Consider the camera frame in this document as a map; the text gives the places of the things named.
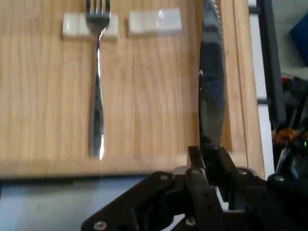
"serrated knife blade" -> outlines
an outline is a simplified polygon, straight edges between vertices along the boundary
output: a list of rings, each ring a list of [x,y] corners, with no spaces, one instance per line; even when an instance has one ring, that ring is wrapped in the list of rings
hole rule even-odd
[[[225,57],[215,0],[203,0],[199,69],[200,147],[209,142],[220,146],[225,115]]]

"fork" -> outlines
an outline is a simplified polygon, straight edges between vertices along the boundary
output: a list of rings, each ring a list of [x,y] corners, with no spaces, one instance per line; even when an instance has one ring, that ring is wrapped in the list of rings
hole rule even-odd
[[[86,0],[86,20],[89,30],[96,35],[95,76],[90,115],[89,152],[102,159],[104,154],[103,97],[100,73],[100,41],[110,22],[110,0]]]

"wooden table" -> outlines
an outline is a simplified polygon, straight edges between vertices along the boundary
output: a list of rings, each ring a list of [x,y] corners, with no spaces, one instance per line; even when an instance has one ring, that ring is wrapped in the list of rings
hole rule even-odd
[[[0,178],[117,175],[185,165],[198,145],[201,0],[111,0],[120,39],[101,44],[102,161],[88,152],[94,43],[63,40],[83,0],[0,8]],[[246,0],[218,1],[226,53],[222,146],[264,175]],[[179,7],[182,34],[129,38],[130,10]]]

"wooden board edge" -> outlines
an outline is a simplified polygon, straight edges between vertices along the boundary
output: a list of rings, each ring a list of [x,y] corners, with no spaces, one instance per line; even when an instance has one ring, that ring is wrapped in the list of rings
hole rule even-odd
[[[252,56],[249,8],[247,0],[233,0],[238,64],[244,115],[248,167],[264,177],[264,161],[259,124],[257,93]]]
[[[58,161],[5,161],[0,162],[0,178],[49,178],[149,174],[155,171],[170,172],[186,165],[187,154],[177,158],[155,156],[147,158],[103,158]]]

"bolt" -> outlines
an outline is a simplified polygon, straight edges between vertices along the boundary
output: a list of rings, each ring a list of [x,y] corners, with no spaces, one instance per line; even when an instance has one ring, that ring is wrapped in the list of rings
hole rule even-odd
[[[94,224],[94,230],[96,231],[102,231],[107,228],[107,223],[104,221],[98,221]]]
[[[275,180],[280,181],[280,182],[284,182],[284,177],[277,175],[277,176],[275,176]]]
[[[187,218],[185,221],[185,224],[189,226],[195,226],[196,220],[193,217]]]
[[[246,175],[247,174],[247,172],[245,170],[243,170],[243,169],[239,169],[238,173],[241,174],[241,175]]]
[[[166,175],[161,175],[161,176],[160,176],[160,179],[161,179],[161,180],[167,180],[167,179],[168,179],[168,176],[166,176]]]

